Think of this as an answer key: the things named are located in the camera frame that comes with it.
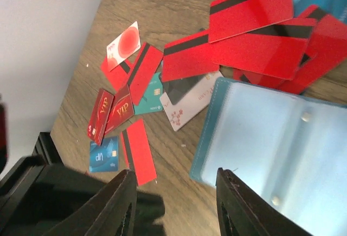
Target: green card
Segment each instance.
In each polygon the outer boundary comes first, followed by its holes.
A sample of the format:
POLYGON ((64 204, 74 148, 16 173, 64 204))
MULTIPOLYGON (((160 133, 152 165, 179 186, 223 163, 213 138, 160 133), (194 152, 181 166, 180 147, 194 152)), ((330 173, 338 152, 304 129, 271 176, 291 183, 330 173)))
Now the green card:
POLYGON ((163 110, 162 103, 159 98, 163 94, 163 85, 159 80, 160 72, 154 74, 149 83, 140 104, 134 105, 135 115, 146 114, 163 110))

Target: wood grain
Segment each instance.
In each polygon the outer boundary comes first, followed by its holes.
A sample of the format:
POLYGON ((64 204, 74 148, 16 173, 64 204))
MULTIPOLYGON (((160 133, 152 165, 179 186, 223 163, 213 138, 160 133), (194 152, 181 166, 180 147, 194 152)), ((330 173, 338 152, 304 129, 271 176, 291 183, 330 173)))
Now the wood grain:
MULTIPOLYGON (((52 130, 64 164, 85 172, 89 167, 87 124, 99 88, 114 91, 100 70, 106 46, 134 21, 141 40, 163 50, 166 43, 208 28, 212 0, 102 0, 52 130)), ((225 76, 232 71, 222 69, 225 76)), ((314 83, 307 95, 347 103, 347 62, 314 83)), ((156 165, 158 179, 141 189, 163 196, 168 235, 219 235, 215 190, 189 179, 188 172, 199 140, 206 109, 174 132, 163 112, 140 116, 156 165)), ((136 121, 133 117, 110 135, 136 121)), ((125 168, 120 148, 120 170, 125 168)), ((116 173, 93 174, 110 181, 116 173)))

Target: white card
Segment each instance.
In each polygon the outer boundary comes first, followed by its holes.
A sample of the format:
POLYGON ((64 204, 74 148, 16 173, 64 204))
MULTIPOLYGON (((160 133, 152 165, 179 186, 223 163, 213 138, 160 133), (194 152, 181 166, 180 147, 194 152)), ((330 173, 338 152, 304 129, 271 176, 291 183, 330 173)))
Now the white card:
POLYGON ((211 101, 212 91, 220 72, 208 73, 176 105, 163 93, 160 102, 174 131, 179 130, 211 101))
POLYGON ((140 47, 139 27, 137 22, 134 22, 107 46, 108 71, 113 70, 140 47))

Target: wooden surface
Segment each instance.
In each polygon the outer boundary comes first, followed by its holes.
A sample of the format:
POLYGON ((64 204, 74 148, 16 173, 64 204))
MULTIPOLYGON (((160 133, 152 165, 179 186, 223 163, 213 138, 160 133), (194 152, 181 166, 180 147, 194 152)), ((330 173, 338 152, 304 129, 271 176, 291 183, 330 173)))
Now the wooden surface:
MULTIPOLYGON (((134 21, 141 40, 163 50, 167 42, 208 28, 212 0, 102 0, 85 48, 69 84, 52 138, 65 165, 85 172, 89 167, 87 124, 99 88, 113 91, 100 70, 106 46, 134 21)), ((231 76, 229 69, 222 73, 231 76)), ((314 83, 307 95, 347 103, 347 62, 314 83)), ((178 132, 164 112, 133 117, 111 135, 143 118, 158 179, 141 189, 163 196, 168 235, 220 235, 215 190, 189 179, 188 172, 203 128, 206 109, 178 132)), ((120 146, 120 170, 125 168, 120 146)), ((116 173, 93 176, 109 181, 116 173)))

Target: gray wall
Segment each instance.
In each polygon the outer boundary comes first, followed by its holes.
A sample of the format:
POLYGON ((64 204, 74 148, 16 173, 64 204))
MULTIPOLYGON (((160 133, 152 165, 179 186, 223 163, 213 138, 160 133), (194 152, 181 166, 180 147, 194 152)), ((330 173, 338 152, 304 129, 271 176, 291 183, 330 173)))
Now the gray wall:
POLYGON ((0 93, 9 163, 50 131, 101 0, 0 0, 0 93))

